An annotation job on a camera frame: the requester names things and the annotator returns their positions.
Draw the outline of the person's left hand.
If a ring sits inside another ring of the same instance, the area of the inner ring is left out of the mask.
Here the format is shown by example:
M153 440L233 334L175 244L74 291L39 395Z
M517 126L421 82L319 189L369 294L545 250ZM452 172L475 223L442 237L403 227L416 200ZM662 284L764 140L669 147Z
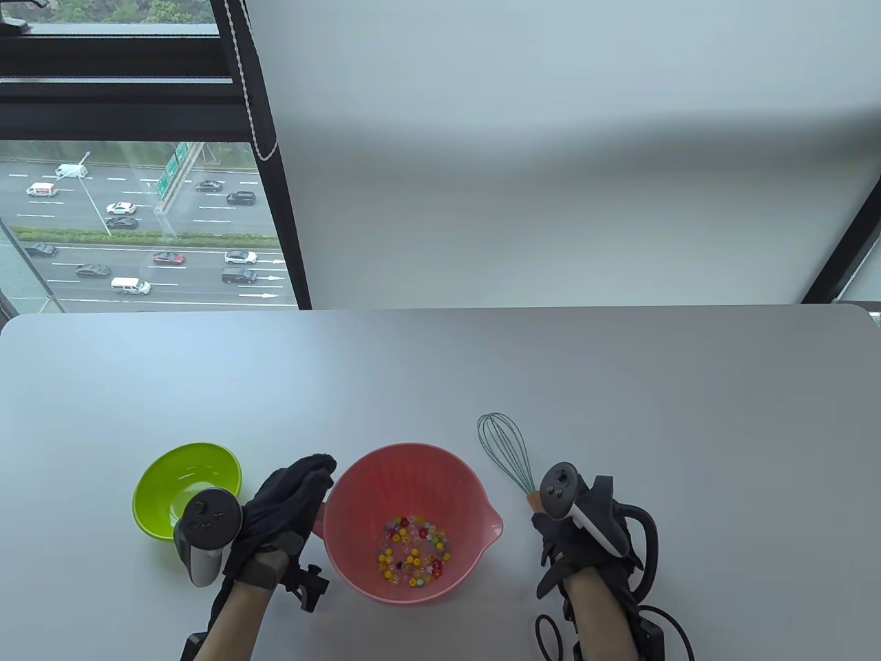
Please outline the person's left hand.
M224 565L224 588L236 581L264 589L298 585L300 555L336 469L330 454L311 454L271 473L244 506Z

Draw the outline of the person's right hand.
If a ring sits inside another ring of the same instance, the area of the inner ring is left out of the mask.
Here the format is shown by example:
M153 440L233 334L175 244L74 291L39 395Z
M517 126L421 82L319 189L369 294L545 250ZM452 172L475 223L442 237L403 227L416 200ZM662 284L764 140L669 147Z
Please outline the person's right hand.
M537 586L542 599L566 579L597 570L626 607L641 604L654 585L659 560L657 525L647 510L620 503L612 476L586 484L574 465L558 463L538 489L541 510L532 525L542 537L541 564L547 568Z

